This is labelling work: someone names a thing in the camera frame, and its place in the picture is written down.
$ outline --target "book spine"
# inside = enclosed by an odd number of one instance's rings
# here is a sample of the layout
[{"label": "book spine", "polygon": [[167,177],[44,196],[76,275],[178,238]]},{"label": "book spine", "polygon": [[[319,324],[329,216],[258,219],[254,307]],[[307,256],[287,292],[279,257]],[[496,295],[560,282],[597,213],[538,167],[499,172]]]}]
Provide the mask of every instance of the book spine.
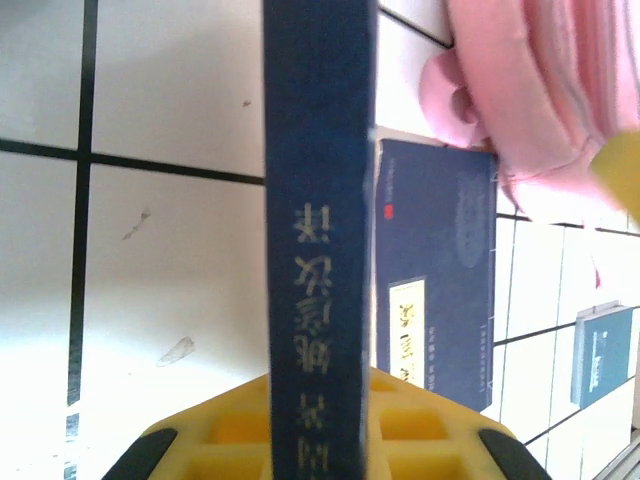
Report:
[{"label": "book spine", "polygon": [[265,0],[273,478],[366,478],[373,0]]}]

